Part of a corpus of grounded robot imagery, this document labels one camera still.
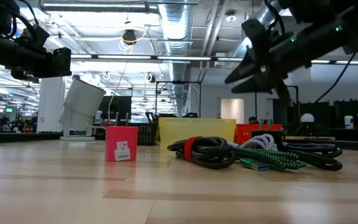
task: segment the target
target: green braided cable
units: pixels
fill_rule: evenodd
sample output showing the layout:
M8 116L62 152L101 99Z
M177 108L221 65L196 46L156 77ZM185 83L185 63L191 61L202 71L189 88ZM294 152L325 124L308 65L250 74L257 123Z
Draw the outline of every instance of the green braided cable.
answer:
M279 152L265 149L233 148L233 154L240 158L251 158L264 162L270 169L284 171L285 169L299 169L306 163L299 161L298 155L291 152Z

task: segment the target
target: black basket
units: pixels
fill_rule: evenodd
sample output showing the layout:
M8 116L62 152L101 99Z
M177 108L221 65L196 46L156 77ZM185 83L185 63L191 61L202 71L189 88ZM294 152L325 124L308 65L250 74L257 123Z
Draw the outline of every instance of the black basket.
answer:
M130 127L137 127L137 144L140 146L154 146L158 124L129 123Z

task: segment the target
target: wooden table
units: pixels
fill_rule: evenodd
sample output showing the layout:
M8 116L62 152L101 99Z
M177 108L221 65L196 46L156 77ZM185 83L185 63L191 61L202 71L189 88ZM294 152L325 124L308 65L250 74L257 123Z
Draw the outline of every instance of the wooden table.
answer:
M208 170L158 147L104 162L104 142L0 144L0 223L358 223L358 151L330 172Z

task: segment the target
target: yellow bin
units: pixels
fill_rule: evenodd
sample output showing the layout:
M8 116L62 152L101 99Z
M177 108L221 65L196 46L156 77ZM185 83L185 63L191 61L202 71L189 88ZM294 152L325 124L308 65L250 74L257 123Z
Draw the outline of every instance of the yellow bin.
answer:
M236 130L235 119L216 118L160 118L161 149L176 141L194 136L222 137L233 142Z

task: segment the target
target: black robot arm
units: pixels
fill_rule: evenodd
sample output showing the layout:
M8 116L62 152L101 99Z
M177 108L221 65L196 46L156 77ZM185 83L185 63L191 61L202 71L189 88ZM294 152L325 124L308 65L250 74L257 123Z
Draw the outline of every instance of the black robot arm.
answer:
M275 89L280 99L289 102L283 82L287 73L343 47L345 53L358 52L358 0L276 0L289 8L297 23L312 23L301 32L273 32L256 19L242 28L252 42L243 61L226 78L232 83L249 78L232 89L233 93L265 92Z
M27 28L20 37L14 38L17 19ZM49 34L38 25L36 18L35 21L36 25L32 26L20 15L14 0L0 0L0 65L11 69L11 75L20 80L28 79L27 75L37 78L71 75L71 50L61 48L47 52L43 46Z

